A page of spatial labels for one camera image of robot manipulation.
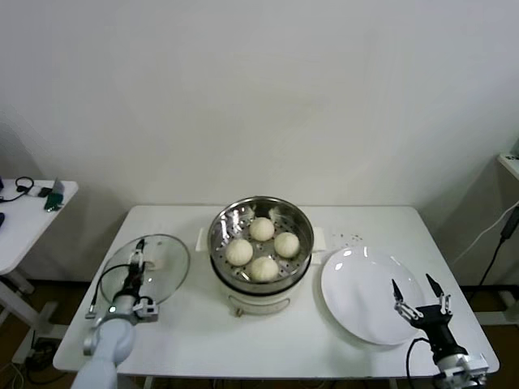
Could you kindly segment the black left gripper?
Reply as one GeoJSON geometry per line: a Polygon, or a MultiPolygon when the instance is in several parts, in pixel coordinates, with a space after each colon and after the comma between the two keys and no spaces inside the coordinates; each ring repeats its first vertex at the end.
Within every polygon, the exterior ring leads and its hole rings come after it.
{"type": "Polygon", "coordinates": [[[132,296],[139,298],[139,291],[143,284],[144,276],[144,247],[145,239],[141,238],[137,242],[135,248],[129,257],[128,273],[123,281],[121,294],[123,296],[132,296]]]}

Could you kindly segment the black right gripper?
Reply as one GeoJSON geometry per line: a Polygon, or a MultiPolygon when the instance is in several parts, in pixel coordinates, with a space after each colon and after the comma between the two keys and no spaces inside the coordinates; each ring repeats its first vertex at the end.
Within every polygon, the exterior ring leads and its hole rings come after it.
{"type": "Polygon", "coordinates": [[[415,309],[405,302],[396,281],[392,280],[395,299],[394,310],[404,320],[411,321],[412,327],[426,333],[433,357],[450,357],[462,354],[462,347],[456,342],[448,327],[453,317],[450,309],[451,295],[446,294],[440,284],[428,273],[426,278],[440,306],[421,306],[415,309]]]}

